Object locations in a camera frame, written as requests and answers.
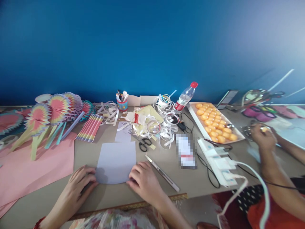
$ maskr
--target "red bottle cap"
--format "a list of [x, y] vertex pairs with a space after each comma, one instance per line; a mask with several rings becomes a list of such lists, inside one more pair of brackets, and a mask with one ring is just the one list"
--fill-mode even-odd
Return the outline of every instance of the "red bottle cap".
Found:
[[191, 83], [191, 87], [192, 87], [192, 88], [196, 88], [197, 86], [198, 86], [198, 83], [197, 83], [197, 82], [192, 82], [192, 83]]

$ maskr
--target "purple paper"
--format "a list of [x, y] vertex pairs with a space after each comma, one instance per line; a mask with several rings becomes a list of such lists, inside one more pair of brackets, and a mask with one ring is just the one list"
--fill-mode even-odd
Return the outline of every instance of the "purple paper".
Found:
[[120, 184], [136, 164], [136, 142], [115, 142], [102, 144], [96, 168], [96, 180], [100, 184]]

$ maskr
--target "bottle label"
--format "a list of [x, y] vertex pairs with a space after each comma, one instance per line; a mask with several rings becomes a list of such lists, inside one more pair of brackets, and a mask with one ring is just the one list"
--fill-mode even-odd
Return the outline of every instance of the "bottle label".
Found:
[[176, 103], [176, 110], [179, 110], [179, 111], [182, 110], [187, 103], [188, 103], [188, 101], [184, 101], [181, 98], [179, 98]]

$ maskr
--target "bracelet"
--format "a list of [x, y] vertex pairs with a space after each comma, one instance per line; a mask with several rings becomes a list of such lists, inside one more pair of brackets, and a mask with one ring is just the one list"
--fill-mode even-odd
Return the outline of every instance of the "bracelet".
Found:
[[36, 224], [33, 229], [40, 229], [40, 223], [45, 219], [45, 217], [42, 217]]

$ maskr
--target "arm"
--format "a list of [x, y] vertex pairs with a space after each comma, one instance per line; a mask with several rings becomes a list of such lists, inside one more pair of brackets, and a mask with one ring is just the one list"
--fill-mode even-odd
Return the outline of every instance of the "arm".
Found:
[[[98, 185], [95, 176], [90, 173], [95, 173], [95, 169], [83, 166], [72, 174], [51, 212], [40, 223], [40, 229], [59, 229], [80, 209]], [[81, 194], [89, 182], [93, 182], [92, 185]]]
[[282, 138], [279, 136], [273, 129], [272, 132], [274, 133], [278, 144], [288, 153], [290, 153], [292, 156], [294, 156], [296, 159], [298, 159], [300, 162], [305, 164], [305, 150], [301, 147], [298, 147], [297, 145], [293, 144], [292, 142], [288, 141], [285, 138]]
[[[275, 136], [269, 131], [263, 134], [260, 127], [258, 124], [252, 129], [252, 137], [259, 145], [262, 177], [274, 184], [295, 187], [275, 158]], [[297, 190], [266, 185], [270, 195], [282, 209], [305, 222], [305, 198]]]
[[127, 184], [146, 202], [155, 207], [171, 228], [191, 228], [162, 190], [150, 163], [139, 162], [132, 168], [129, 178], [133, 178], [136, 182], [127, 181]]

